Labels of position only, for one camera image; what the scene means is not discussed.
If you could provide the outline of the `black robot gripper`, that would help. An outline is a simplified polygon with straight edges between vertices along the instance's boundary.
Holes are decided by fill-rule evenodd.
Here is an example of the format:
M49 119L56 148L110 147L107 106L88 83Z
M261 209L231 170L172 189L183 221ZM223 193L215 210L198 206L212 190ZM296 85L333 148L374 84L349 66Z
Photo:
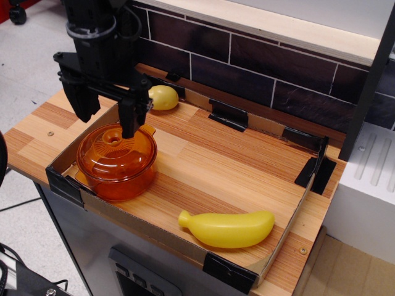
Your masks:
M84 123L100 107L99 96L118 102L122 137L130 139L145 124L151 82L134 68L134 45L141 25L66 26L75 52L57 52L60 81L75 115Z

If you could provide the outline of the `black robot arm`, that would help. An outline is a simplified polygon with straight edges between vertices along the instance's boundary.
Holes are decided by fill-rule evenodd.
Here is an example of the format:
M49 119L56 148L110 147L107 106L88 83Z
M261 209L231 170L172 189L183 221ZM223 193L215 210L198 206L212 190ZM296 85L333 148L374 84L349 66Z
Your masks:
M143 29L131 1L65 1L66 30L75 52L58 52L59 79L76 116L88 122L99 97L118 103L125 139L144 125L152 84L135 68L135 43Z

